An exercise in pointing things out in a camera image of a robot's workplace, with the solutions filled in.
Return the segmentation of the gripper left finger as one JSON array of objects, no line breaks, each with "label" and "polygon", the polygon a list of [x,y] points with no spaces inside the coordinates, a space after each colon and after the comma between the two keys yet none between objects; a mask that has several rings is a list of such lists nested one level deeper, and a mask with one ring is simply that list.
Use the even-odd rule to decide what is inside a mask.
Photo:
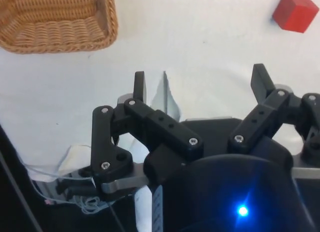
[{"label": "gripper left finger", "polygon": [[117,146],[120,135],[131,134],[149,151],[143,164],[151,183],[161,183],[182,164],[204,154],[201,137],[161,110],[144,103],[145,74],[134,74],[133,96],[115,108],[104,105],[92,112],[90,168],[96,183],[108,183],[133,170],[131,153]]}]

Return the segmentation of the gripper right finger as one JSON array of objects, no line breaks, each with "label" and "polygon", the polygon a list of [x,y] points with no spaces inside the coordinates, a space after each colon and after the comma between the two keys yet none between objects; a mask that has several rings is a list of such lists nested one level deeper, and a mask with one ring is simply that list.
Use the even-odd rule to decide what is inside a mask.
[{"label": "gripper right finger", "polygon": [[319,162],[320,95],[306,93],[298,97],[293,92],[276,88],[262,63],[253,65],[250,86],[257,106],[230,134],[229,151],[247,154],[262,138],[272,138],[283,124],[289,124],[302,137],[302,159]]}]

